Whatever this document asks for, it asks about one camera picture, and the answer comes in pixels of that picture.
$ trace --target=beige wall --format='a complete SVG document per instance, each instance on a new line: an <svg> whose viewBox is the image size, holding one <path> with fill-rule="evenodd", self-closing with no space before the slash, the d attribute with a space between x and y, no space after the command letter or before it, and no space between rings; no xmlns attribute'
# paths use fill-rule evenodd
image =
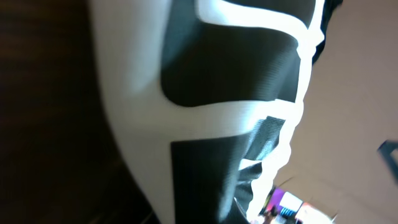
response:
<svg viewBox="0 0 398 224"><path fill-rule="evenodd" d="M339 210L337 223L398 223L398 186L376 152L398 139L397 68L398 1L345 0L276 182L308 180L294 190Z"/></svg>

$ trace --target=clothing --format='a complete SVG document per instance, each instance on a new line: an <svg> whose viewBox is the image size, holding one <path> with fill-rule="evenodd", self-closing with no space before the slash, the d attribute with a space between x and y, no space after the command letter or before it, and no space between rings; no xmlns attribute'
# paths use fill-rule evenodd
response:
<svg viewBox="0 0 398 224"><path fill-rule="evenodd" d="M92 2L126 164L163 224L248 223L289 160L323 0L131 2Z"/></svg>

